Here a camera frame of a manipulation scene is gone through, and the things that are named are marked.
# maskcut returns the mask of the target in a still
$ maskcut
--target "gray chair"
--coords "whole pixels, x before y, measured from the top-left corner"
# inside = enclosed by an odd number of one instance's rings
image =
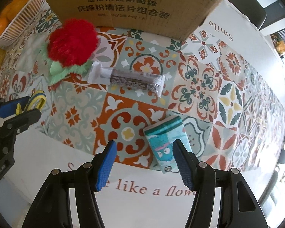
[[[237,7],[238,10],[241,11],[244,15],[246,15],[252,24],[254,24],[258,29],[261,28],[265,19],[266,19],[266,11],[265,9],[258,3],[257,0],[228,0],[234,6]]]

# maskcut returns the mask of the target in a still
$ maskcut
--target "metal bolt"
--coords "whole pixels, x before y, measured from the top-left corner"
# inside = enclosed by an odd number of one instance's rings
[[[59,173],[59,169],[54,169],[51,171],[52,175],[57,175]]]
[[[199,162],[198,166],[201,167],[201,168],[206,168],[207,164],[205,162]]]
[[[236,168],[232,168],[232,169],[231,169],[231,172],[232,172],[233,174],[238,174],[238,173],[239,173],[239,170],[236,169]]]
[[[2,152],[3,154],[7,154],[8,153],[8,148],[5,146],[2,148]]]
[[[90,162],[84,163],[84,168],[89,169],[92,167],[92,164]]]

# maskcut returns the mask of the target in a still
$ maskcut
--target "cardboard box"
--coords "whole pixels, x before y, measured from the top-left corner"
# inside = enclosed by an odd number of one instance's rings
[[[46,0],[63,22],[132,28],[185,40],[222,0]]]

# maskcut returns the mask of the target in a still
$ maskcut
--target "red pom-pom flower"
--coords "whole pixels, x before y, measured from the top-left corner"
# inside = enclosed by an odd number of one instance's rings
[[[84,64],[97,48],[97,32],[86,20],[69,19],[49,37],[48,56],[63,67]]]

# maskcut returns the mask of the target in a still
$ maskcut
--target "fruit basket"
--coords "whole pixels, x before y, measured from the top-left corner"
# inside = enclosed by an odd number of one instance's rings
[[[26,5],[24,5],[1,34],[1,48],[11,45],[23,33],[41,11],[45,2],[45,0],[29,0]]]

